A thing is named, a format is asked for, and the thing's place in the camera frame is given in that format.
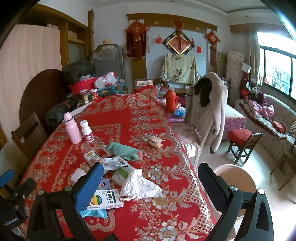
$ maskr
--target blue gripper pad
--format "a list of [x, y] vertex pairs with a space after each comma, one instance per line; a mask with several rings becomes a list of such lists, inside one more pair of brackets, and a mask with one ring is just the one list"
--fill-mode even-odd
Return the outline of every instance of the blue gripper pad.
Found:
[[104, 175], [101, 163], [96, 162], [85, 176], [82, 176], [73, 186], [75, 209], [78, 213], [84, 211], [91, 201]]
[[0, 176], [0, 187], [4, 187], [8, 182], [11, 181], [11, 179], [15, 176], [15, 173], [13, 170], [9, 169], [7, 172], [5, 172], [2, 176]]

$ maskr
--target green cloth toy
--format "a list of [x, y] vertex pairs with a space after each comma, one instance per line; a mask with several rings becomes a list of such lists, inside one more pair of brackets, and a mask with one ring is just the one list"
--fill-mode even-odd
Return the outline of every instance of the green cloth toy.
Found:
[[139, 154], [139, 152], [141, 152], [140, 150], [138, 150], [136, 148], [122, 145], [117, 142], [111, 142], [109, 145], [106, 146], [106, 148], [111, 150], [113, 155], [121, 156], [122, 158], [124, 158], [128, 161], [139, 160], [138, 154]]

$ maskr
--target pink water bottle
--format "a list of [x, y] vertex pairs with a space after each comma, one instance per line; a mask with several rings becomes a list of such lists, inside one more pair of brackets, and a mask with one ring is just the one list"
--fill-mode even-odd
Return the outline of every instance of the pink water bottle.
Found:
[[79, 131], [78, 125], [76, 121], [74, 120], [74, 117], [71, 115], [71, 113], [67, 112], [64, 114], [64, 123], [66, 126], [67, 133], [70, 137], [70, 140], [73, 144], [77, 144], [81, 142], [82, 136]]

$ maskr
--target red stool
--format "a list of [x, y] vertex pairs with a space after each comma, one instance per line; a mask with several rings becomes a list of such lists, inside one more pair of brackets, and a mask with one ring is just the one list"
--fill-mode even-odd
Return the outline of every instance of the red stool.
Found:
[[[251, 155], [251, 152], [253, 151], [255, 145], [257, 144], [262, 135], [263, 133], [252, 134], [252, 132], [250, 132], [248, 129], [232, 129], [228, 133], [230, 145], [228, 147], [227, 152], [231, 151], [232, 154], [235, 156], [235, 164], [241, 157], [246, 157], [246, 160], [243, 162], [243, 165], [247, 162], [249, 156]], [[236, 153], [233, 151], [233, 146], [237, 146], [239, 150], [238, 155], [236, 155]]]

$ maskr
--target framed picture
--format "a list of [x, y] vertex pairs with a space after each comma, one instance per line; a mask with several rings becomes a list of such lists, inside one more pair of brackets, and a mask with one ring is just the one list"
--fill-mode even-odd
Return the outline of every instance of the framed picture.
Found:
[[185, 34], [178, 36], [176, 31], [173, 32], [169, 37], [167, 37], [163, 44], [167, 48], [176, 54], [187, 54], [191, 49], [194, 48], [194, 44], [191, 43], [191, 40], [187, 38]]

